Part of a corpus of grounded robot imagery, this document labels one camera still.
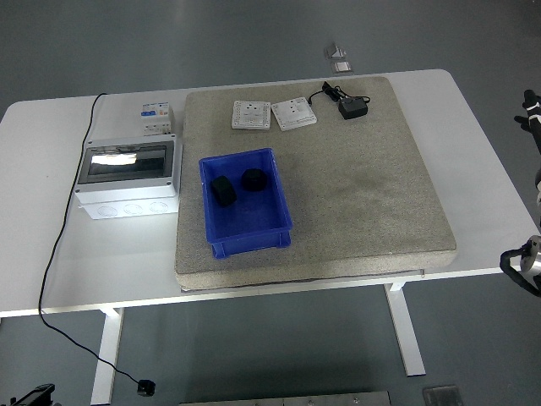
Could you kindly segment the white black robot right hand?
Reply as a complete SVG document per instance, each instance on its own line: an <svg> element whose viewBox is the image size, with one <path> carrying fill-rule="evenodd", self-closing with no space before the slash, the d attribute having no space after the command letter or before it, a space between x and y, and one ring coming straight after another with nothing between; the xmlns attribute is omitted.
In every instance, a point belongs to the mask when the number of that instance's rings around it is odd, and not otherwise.
<svg viewBox="0 0 541 406"><path fill-rule="evenodd" d="M522 130L528 132L533 137L538 152L541 152L540 96L533 90L525 90L523 96L524 102L522 103L522 107L526 111L526 116L515 116L514 121L520 124Z"/></svg>

